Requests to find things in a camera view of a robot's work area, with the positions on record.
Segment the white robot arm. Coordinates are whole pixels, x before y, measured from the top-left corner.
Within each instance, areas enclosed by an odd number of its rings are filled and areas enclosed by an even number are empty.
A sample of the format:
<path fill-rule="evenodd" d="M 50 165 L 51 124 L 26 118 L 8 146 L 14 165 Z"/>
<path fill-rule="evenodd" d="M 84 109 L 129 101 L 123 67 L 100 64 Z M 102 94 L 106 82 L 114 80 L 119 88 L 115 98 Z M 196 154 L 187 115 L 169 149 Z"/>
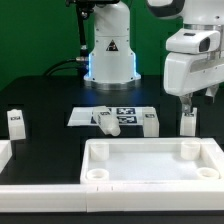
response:
<path fill-rule="evenodd" d="M 120 0 L 91 0 L 95 45 L 84 80 L 100 87 L 140 79 L 129 45 L 130 11 Z M 165 91 L 191 111 L 192 94 L 204 89 L 213 97 L 224 82 L 224 0 L 146 0 L 157 18 L 182 18 L 183 27 L 166 40 Z"/>

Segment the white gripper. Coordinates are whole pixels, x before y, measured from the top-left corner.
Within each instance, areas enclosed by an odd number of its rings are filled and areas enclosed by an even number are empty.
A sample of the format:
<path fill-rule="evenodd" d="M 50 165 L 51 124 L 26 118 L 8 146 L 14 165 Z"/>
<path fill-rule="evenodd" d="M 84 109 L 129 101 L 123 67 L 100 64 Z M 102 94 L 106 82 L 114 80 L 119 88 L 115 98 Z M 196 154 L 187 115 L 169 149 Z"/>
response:
<path fill-rule="evenodd" d="M 212 104 L 220 83 L 224 82 L 224 54 L 211 59 L 205 54 L 169 53 L 164 66 L 164 89 L 168 94 L 180 96 L 182 112 L 192 112 L 193 92 L 205 89 L 205 102 Z"/>

